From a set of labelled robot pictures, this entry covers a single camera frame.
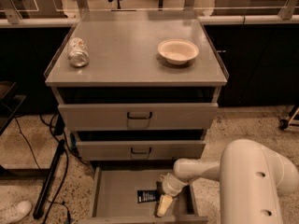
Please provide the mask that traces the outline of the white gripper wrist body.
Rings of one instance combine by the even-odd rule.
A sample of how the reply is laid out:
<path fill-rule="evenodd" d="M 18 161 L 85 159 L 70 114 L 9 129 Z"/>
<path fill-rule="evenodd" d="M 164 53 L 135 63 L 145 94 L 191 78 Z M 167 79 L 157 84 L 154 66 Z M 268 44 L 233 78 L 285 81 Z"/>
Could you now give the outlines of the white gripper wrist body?
<path fill-rule="evenodd" d="M 188 182 L 180 180 L 172 173 L 160 175 L 160 180 L 162 182 L 163 194 L 169 195 L 171 197 L 178 196 L 182 190 L 189 185 Z"/>

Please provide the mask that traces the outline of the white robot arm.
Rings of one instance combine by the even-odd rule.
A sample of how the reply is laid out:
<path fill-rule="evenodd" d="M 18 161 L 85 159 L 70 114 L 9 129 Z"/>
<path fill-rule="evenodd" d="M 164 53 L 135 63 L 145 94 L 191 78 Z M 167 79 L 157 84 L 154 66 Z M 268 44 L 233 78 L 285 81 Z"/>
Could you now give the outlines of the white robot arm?
<path fill-rule="evenodd" d="M 223 150 L 219 162 L 175 161 L 162 177 L 157 215 L 164 216 L 173 199 L 199 178 L 220 183 L 221 224 L 283 224 L 279 198 L 299 188 L 299 173 L 289 159 L 238 139 Z"/>

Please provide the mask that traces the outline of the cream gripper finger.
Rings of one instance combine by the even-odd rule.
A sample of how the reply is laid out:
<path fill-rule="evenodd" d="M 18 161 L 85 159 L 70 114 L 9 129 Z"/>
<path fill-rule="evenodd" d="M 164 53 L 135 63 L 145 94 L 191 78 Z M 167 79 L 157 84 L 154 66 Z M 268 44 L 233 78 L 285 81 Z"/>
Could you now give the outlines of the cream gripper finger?
<path fill-rule="evenodd" d="M 167 194 L 164 194 L 160 197 L 159 205 L 157 208 L 157 216 L 163 217 L 173 202 L 173 197 Z"/>

